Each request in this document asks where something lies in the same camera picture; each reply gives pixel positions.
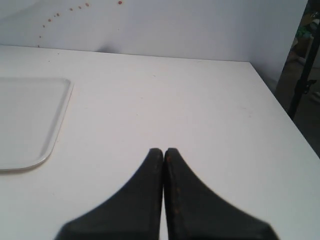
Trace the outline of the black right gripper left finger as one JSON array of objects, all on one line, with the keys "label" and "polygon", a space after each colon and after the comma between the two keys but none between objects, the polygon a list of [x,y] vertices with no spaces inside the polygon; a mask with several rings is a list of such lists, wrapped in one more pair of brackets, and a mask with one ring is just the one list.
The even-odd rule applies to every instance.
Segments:
[{"label": "black right gripper left finger", "polygon": [[163,199],[163,152],[151,148],[130,180],[113,196],[66,223],[57,240],[157,240]]}]

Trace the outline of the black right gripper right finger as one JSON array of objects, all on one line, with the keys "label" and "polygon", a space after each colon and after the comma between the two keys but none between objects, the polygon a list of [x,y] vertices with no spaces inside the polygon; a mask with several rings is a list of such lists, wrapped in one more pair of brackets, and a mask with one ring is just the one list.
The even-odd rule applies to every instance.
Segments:
[{"label": "black right gripper right finger", "polygon": [[170,240],[276,240],[267,223],[209,189],[176,148],[163,163],[165,213]]}]

